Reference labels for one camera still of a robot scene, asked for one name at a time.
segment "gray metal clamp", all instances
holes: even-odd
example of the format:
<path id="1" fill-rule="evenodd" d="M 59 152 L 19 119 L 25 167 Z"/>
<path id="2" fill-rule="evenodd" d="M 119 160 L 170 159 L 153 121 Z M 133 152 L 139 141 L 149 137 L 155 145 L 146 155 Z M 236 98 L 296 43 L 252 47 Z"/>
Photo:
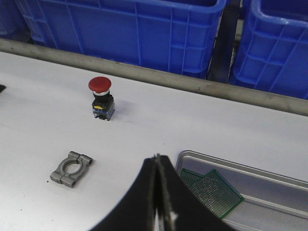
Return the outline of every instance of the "gray metal clamp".
<path id="1" fill-rule="evenodd" d="M 86 173 L 88 167 L 92 164 L 92 161 L 93 159 L 91 157 L 70 151 L 68 157 L 59 164 L 54 172 L 51 173 L 50 179 L 59 184 L 64 184 L 73 188 L 76 181 Z M 65 168 L 71 164 L 79 164 L 80 167 L 77 171 L 68 173 L 65 171 Z"/>

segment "aluminum tray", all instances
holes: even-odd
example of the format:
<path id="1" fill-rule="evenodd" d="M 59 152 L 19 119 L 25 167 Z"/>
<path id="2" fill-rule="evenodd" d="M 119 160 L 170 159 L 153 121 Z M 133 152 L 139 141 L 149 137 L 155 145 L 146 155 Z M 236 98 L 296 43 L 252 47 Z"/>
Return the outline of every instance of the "aluminum tray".
<path id="1" fill-rule="evenodd" d="M 239 231 L 308 231 L 308 182 L 193 151 L 179 154 L 176 171 L 216 169 L 244 197 L 223 220 Z"/>

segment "gray metal bar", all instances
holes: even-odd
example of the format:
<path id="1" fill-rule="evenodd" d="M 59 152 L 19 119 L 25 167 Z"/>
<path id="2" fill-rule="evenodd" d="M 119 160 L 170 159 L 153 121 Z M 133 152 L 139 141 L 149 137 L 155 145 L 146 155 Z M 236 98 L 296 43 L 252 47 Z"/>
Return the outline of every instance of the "gray metal bar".
<path id="1" fill-rule="evenodd" d="M 159 86 L 308 116 L 308 100 L 176 75 L 169 72 L 123 64 L 8 39 L 0 39 L 0 51 Z"/>

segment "red mushroom button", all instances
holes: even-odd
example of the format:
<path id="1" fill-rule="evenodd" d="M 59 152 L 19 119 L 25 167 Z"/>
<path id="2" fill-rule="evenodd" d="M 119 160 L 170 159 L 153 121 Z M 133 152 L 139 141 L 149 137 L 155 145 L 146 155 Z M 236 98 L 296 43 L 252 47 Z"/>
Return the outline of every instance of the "red mushroom button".
<path id="1" fill-rule="evenodd" d="M 111 87 L 110 79 L 106 77 L 96 77 L 90 80 L 89 88 L 97 93 L 106 92 Z"/>

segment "blue plastic crate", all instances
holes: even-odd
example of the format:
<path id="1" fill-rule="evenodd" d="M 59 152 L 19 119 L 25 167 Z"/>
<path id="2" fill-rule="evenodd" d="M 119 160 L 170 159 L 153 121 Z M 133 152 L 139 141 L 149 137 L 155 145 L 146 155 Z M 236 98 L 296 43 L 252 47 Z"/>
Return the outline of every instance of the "blue plastic crate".
<path id="1" fill-rule="evenodd" d="M 16 0 L 36 44 L 204 78 L 226 0 Z"/>
<path id="2" fill-rule="evenodd" d="M 231 83 L 307 99 L 307 9 L 307 0 L 252 0 Z"/>
<path id="3" fill-rule="evenodd" d="M 26 23 L 13 0 L 0 0 L 0 38 L 14 39 Z"/>

